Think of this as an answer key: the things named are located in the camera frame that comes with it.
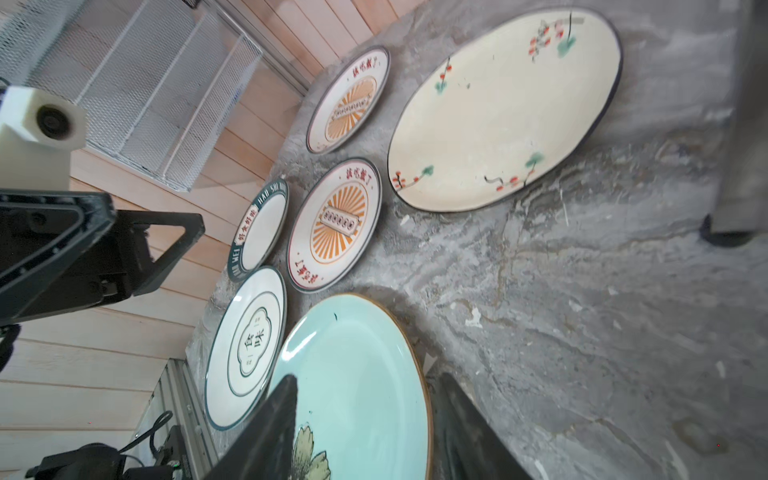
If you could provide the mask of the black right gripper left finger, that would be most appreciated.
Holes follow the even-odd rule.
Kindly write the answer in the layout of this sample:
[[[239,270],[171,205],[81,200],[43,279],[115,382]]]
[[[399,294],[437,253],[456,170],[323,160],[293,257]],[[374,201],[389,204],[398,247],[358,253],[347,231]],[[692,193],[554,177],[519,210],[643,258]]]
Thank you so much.
[[[204,479],[288,479],[293,458],[297,395],[296,377],[286,375]]]

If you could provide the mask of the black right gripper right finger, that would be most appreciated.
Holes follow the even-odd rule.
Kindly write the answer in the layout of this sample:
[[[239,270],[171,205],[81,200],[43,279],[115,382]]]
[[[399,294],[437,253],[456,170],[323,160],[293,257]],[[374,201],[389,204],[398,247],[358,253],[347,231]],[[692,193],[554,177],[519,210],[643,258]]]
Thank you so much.
[[[433,381],[439,464],[446,479],[524,479],[521,466],[449,373]]]

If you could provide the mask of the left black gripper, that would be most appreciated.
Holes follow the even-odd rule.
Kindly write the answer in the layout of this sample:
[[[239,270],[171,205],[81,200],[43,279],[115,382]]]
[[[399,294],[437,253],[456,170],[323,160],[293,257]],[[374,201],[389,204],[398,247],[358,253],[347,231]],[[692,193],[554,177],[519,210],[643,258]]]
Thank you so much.
[[[3,189],[1,325],[152,293],[204,233],[199,214],[116,213],[106,193]]]

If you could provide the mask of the mint green flower plate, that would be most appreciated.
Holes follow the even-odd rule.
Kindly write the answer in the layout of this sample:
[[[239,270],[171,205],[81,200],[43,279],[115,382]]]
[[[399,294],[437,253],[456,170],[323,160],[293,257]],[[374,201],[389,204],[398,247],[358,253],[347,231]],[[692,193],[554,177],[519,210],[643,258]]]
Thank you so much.
[[[269,387],[297,381],[290,479],[426,479],[432,414],[404,331],[354,293],[329,297],[299,320]]]

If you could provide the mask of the white plate green clover outline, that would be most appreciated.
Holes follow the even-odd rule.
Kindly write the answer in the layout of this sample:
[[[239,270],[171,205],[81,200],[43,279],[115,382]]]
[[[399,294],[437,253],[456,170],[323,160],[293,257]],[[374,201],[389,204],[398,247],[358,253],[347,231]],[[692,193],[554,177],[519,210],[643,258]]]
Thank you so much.
[[[285,325],[285,282],[277,269],[261,267],[240,286],[214,337],[204,386],[214,429],[235,427],[255,408],[270,381]]]

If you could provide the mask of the green rim lettered plate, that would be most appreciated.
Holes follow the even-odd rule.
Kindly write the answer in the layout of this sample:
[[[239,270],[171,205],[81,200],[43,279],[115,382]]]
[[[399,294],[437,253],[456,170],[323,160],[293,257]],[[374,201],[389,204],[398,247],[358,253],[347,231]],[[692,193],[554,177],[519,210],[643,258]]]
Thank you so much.
[[[281,178],[267,183],[245,210],[227,261],[228,277],[241,282],[262,265],[277,243],[288,213],[290,188]]]

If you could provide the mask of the sunburst plate near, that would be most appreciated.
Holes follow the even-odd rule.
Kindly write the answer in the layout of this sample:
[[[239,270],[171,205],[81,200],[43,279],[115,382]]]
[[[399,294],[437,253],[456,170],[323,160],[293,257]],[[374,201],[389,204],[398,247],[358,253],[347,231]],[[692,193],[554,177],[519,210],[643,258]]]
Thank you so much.
[[[342,161],[315,183],[287,247],[288,276],[296,290],[323,291],[352,270],[373,237],[382,199],[379,170],[365,158]]]

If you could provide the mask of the small sunburst plate far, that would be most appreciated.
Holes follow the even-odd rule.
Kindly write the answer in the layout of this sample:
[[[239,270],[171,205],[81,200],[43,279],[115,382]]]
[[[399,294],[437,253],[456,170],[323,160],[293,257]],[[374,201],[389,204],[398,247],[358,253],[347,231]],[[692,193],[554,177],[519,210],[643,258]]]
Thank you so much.
[[[305,141],[309,153],[332,152],[351,138],[383,93],[390,66],[389,51],[374,46],[344,67],[313,112]]]

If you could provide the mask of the cream plate with red berries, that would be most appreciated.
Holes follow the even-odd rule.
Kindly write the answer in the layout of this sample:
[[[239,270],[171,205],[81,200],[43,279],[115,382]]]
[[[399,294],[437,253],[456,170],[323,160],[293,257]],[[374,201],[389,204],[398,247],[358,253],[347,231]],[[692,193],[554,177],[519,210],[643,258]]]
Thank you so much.
[[[449,55],[409,98],[387,170],[434,213],[477,210],[541,179],[605,114],[622,71],[615,27],[580,7],[533,11]]]

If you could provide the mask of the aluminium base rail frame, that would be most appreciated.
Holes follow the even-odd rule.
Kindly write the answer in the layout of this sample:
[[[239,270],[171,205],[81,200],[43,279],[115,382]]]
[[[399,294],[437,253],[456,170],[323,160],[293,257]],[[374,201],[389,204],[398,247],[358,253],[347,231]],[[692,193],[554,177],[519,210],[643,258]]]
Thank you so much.
[[[143,440],[127,451],[130,467],[151,467],[165,462],[176,468],[176,479],[203,479],[218,461],[196,384],[186,361],[171,359],[166,364],[133,437],[149,430],[164,412],[171,419],[154,433],[154,440]]]

